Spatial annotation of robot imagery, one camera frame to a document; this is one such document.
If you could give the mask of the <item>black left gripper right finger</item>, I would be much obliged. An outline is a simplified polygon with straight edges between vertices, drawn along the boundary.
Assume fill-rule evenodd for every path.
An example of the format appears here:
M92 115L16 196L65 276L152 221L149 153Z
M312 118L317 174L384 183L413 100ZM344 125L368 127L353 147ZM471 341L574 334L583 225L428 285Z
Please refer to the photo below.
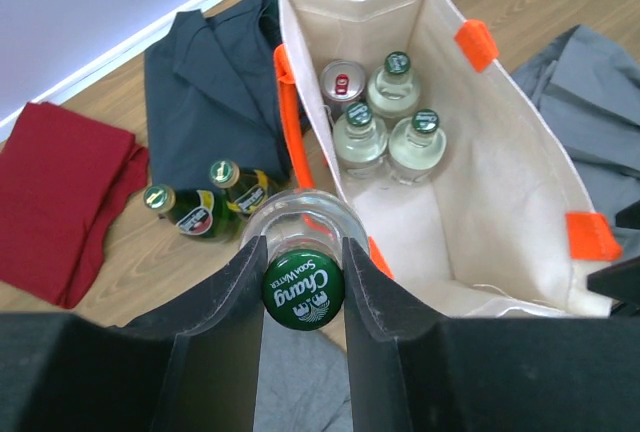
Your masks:
M357 431L635 431L639 322L449 318L342 245Z

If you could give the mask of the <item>green Perrier bottle red label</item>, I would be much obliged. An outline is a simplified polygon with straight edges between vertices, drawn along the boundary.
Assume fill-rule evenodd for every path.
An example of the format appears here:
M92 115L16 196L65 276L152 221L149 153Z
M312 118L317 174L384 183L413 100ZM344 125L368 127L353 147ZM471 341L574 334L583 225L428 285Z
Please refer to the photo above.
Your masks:
M227 242L240 226L236 213L210 190L176 190L166 184L152 184L144 190L143 202L180 234L195 240Z

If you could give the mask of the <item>green Perrier bottle yellow label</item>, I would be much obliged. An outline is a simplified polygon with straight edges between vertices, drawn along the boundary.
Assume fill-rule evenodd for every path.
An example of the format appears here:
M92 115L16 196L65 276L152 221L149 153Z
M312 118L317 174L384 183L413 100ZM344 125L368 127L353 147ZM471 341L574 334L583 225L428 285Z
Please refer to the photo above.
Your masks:
M281 186L264 171L241 168L230 159L214 161L208 175L221 190L228 208L243 221L248 221L270 197L281 191Z

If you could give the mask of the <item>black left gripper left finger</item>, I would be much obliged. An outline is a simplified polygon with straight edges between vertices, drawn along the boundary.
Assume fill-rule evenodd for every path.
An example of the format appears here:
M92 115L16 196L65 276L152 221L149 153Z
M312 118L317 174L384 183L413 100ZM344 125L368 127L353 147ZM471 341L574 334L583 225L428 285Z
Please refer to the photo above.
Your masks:
M266 242L126 327L72 313L1 317L5 431L249 431Z

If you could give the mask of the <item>beige canvas tote bag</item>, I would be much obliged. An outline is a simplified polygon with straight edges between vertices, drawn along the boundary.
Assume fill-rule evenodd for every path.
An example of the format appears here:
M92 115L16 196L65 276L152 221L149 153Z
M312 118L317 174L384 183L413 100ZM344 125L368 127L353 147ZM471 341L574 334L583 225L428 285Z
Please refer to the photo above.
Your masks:
M278 0L281 119L300 185L314 184L305 114L337 195L364 225L374 261L448 316L606 317L587 278L622 255L568 154L498 61L484 23L452 0ZM444 156L419 184L340 167L319 73L334 59L375 70L403 50L441 119Z

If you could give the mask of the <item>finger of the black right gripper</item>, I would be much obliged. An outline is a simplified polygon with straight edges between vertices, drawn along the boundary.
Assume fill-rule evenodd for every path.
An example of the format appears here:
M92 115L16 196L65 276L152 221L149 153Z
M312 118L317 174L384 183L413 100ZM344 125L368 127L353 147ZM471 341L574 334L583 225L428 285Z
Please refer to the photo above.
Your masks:
M631 204L618 211L613 219L614 231L621 232L626 246L623 257L610 266L591 273L588 290L613 300L611 314L639 316L639 205Z

